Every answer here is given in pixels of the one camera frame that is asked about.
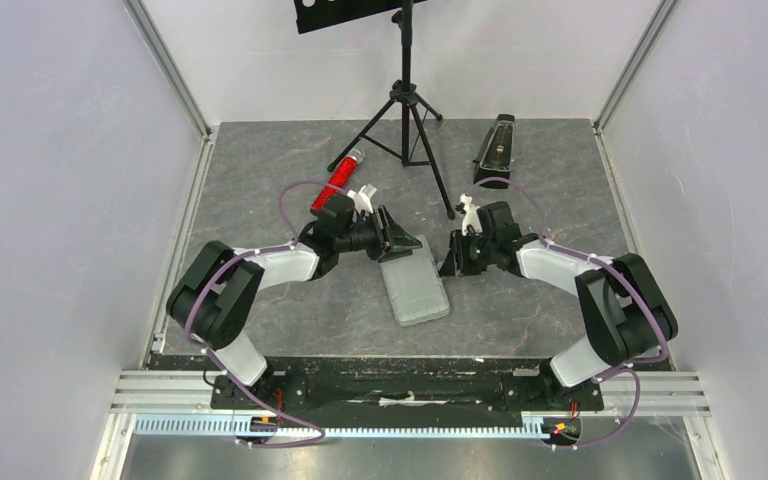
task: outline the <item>gray floor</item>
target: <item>gray floor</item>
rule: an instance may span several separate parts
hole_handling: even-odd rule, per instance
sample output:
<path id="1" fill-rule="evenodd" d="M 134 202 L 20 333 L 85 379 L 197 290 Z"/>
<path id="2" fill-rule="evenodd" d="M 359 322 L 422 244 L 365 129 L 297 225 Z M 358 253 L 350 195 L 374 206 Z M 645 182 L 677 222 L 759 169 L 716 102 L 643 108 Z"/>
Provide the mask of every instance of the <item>gray floor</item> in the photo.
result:
<path id="1" fill-rule="evenodd" d="M 585 419 L 584 440 L 616 428 Z M 230 438 L 135 436 L 122 478 L 177 479 L 699 479 L 681 418 L 635 418 L 598 448 L 555 452 L 533 440 L 338 439 L 249 450 Z"/>
<path id="2" fill-rule="evenodd" d="M 325 165 L 363 126 L 362 121 L 225 123 L 210 163 L 188 244 L 185 265 L 205 242 L 239 247 L 274 245 L 289 238 L 277 210 L 281 189 L 302 179 L 327 179 Z M 428 135 L 450 198 L 471 183 L 472 159 L 490 120 L 427 122 Z M 396 147 L 399 122 L 382 121 L 372 136 Z M 411 233 L 424 234 L 442 261 L 446 218 L 429 167 L 403 168 L 397 159 L 362 142 L 366 160 L 349 184 L 372 183 Z M 514 135 L 513 179 L 537 197 L 558 243 L 605 255 L 627 247 L 606 174 L 586 120 L 520 120 Z M 420 146 L 415 160 L 425 158 Z M 288 193 L 290 218 L 300 228 L 318 187 Z M 515 191 L 483 190 L 476 203 L 507 200 L 524 231 L 540 221 Z M 451 313 L 400 327 L 377 264 L 346 254 L 326 277 L 273 287 L 258 294 L 246 331 L 266 355 L 551 356 L 584 334 L 578 303 L 547 285 L 491 269 L 479 277 L 445 279 Z M 166 354 L 192 354 L 177 324 L 167 332 Z"/>

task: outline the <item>red can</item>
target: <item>red can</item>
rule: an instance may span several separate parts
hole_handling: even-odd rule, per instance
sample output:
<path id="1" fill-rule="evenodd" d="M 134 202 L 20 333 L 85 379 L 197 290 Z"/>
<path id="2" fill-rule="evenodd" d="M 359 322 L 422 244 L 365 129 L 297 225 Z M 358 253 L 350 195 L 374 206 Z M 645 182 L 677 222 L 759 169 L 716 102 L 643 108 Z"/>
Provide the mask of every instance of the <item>red can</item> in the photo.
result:
<path id="1" fill-rule="evenodd" d="M 346 184 L 349 183 L 349 178 L 351 178 L 355 169 L 357 169 L 357 166 L 360 165 L 362 161 L 363 152 L 356 148 L 351 149 L 349 154 L 340 162 L 340 165 L 337 165 L 337 169 L 334 170 L 334 174 L 331 175 L 328 183 L 338 187 L 345 187 Z M 323 188 L 322 191 L 319 192 L 319 196 L 316 197 L 316 200 L 313 201 L 310 209 L 318 212 L 325 205 L 325 201 L 328 200 L 328 197 L 335 193 L 337 193 L 337 190 L 334 190 L 331 187 Z"/>

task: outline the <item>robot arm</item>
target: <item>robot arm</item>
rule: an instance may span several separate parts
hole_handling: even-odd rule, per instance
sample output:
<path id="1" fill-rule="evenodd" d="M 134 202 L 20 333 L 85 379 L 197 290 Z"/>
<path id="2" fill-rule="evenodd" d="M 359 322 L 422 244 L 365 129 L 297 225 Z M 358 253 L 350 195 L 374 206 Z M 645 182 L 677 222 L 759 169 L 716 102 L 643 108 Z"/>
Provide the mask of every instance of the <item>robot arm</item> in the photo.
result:
<path id="1" fill-rule="evenodd" d="M 185 328 L 200 292 L 226 262 L 238 261 L 217 282 L 223 288 L 208 292 L 192 324 L 192 334 L 245 384 L 254 384 L 266 371 L 266 359 L 243 331 L 257 292 L 288 282 L 315 280 L 330 272 L 341 253 L 365 250 L 379 262 L 410 255 L 422 243 L 404 231 L 383 205 L 373 210 L 371 186 L 348 195 L 336 194 L 312 211 L 297 244 L 263 249 L 234 249 L 209 242 L 181 277 L 169 296 L 166 311 Z"/>
<path id="2" fill-rule="evenodd" d="M 640 308 L 629 302 L 629 293 L 594 263 L 592 256 L 588 260 L 574 258 L 543 245 L 537 234 L 523 235 L 506 202 L 478 207 L 464 195 L 458 210 L 464 214 L 463 225 L 450 234 L 441 276 L 479 275 L 489 265 L 496 265 L 578 297 L 587 335 L 542 369 L 554 387 L 574 388 L 658 346 Z M 675 317 L 643 258 L 632 253 L 597 258 L 611 264 L 637 290 L 664 337 L 675 338 Z"/>

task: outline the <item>red cylinder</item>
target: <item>red cylinder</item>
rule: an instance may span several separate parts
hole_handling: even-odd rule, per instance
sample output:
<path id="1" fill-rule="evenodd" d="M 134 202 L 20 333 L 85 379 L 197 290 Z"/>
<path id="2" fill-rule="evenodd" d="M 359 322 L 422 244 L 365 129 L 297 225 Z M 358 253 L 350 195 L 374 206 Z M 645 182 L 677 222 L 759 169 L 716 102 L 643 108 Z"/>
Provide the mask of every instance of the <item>red cylinder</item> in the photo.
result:
<path id="1" fill-rule="evenodd" d="M 349 178 L 351 178 L 352 174 L 355 172 L 355 169 L 357 169 L 357 166 L 360 165 L 362 161 L 363 152 L 353 148 L 349 154 L 343 158 L 340 164 L 337 165 L 337 169 L 334 170 L 334 174 L 331 175 L 328 183 L 338 187 L 345 187 L 346 184 L 349 183 Z M 335 193 L 337 193 L 337 190 L 334 190 L 331 187 L 323 188 L 322 191 L 319 192 L 319 196 L 316 197 L 316 200 L 313 201 L 310 209 L 318 212 L 325 205 L 325 201 L 328 200 L 328 197 L 334 195 Z"/>

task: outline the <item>metal corner post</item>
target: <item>metal corner post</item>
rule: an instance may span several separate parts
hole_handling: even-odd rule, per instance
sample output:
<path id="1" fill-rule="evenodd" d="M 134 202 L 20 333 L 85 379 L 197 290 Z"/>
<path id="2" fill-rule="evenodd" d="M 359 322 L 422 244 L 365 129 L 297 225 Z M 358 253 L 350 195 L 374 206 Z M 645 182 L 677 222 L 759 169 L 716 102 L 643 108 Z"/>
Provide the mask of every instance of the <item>metal corner post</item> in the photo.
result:
<path id="1" fill-rule="evenodd" d="M 181 104 L 184 106 L 184 110 L 187 112 L 187 116 L 190 118 L 190 122 L 193 124 L 193 128 L 202 136 L 203 140 L 207 140 L 210 136 L 211 127 L 208 125 L 207 120 L 201 113 L 192 92 L 187 87 L 187 83 L 184 81 L 184 77 L 181 75 L 181 71 L 175 65 L 175 61 L 172 59 L 172 55 L 169 53 L 169 49 L 163 42 L 163 38 L 160 36 L 160 32 L 157 30 L 154 21 L 151 19 L 151 15 L 148 13 L 143 0 L 123 0 L 125 7 L 134 19 L 134 23 L 139 28 L 140 33 L 145 39 L 146 45 L 148 45 L 151 54 L 157 60 L 157 64 L 160 66 L 160 70 L 163 72 L 163 76 L 169 81 L 169 85 L 175 91 Z"/>
<path id="2" fill-rule="evenodd" d="M 646 29 L 643 31 L 643 35 L 637 41 L 637 45 L 634 47 L 634 51 L 631 57 L 629 57 L 625 68 L 623 68 L 619 79 L 617 79 L 614 88 L 611 90 L 610 95 L 608 95 L 605 105 L 599 112 L 599 116 L 593 121 L 597 135 L 601 134 L 608 125 L 608 122 L 611 121 L 617 106 L 640 71 L 640 67 L 643 65 L 646 57 L 649 56 L 649 52 L 652 50 L 655 41 L 660 36 L 664 25 L 669 20 L 678 2 L 679 0 L 661 0 L 658 4 L 655 13 L 652 14 L 652 18 L 649 20 L 649 24 L 646 25 Z"/>

